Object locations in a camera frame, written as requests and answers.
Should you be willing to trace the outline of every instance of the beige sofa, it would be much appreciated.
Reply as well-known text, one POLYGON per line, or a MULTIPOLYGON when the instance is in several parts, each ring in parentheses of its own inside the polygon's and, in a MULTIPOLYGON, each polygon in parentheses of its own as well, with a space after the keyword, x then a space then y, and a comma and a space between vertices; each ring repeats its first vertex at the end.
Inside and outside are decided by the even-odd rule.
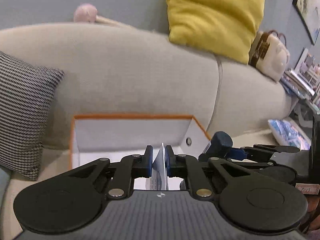
MULTIPOLYGON (((210 135, 223 130, 240 147, 275 143, 269 131, 256 131, 267 127, 267 119, 286 117, 291 109, 282 86, 254 68, 173 45, 162 34, 94 24, 42 24, 0 31, 0 50, 66 73, 49 115, 39 180, 68 169, 74 114, 193 114, 210 135)), ((22 231, 12 204, 32 183, 13 173, 1 212, 2 240, 22 231)))

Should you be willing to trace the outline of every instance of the stack of books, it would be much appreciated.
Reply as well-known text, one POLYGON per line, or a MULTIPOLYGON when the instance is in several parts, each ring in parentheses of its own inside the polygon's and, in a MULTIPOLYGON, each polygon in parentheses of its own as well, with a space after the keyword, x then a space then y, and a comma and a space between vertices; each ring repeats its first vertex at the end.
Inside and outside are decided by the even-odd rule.
POLYGON ((312 87, 310 87, 299 74, 295 73, 293 69, 286 70, 280 81, 284 87, 287 87, 300 99, 310 100, 315 94, 312 87))

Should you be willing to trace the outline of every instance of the pink plush toy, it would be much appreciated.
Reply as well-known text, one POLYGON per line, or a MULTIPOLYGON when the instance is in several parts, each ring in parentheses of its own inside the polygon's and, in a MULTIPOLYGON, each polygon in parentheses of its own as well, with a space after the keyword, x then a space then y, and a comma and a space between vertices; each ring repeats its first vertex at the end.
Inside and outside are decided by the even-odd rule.
POLYGON ((98 22, 98 23, 107 24, 107 25, 116 26, 116 27, 133 28, 130 25, 99 16, 97 8, 89 3, 84 3, 76 9, 74 13, 73 21, 89 22, 89 23, 98 22))

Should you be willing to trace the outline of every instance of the white card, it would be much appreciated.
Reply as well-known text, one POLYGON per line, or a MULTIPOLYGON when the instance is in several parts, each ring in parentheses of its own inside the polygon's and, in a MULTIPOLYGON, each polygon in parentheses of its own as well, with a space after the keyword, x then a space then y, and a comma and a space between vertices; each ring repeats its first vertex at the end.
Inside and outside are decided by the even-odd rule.
POLYGON ((164 154, 164 144, 162 143, 158 155, 152 164, 150 187, 147 187, 146 183, 146 189, 150 188, 150 190, 169 190, 164 154))
POLYGON ((296 189, 303 194, 318 195, 320 190, 319 184, 296 183, 296 189))

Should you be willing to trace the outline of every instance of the yellow pillow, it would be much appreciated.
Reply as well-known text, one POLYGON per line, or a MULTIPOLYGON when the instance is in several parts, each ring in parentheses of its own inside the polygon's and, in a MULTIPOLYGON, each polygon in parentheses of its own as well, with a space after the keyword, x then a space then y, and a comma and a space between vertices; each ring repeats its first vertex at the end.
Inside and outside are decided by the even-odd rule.
POLYGON ((169 40, 247 64, 264 0, 167 0, 169 40))

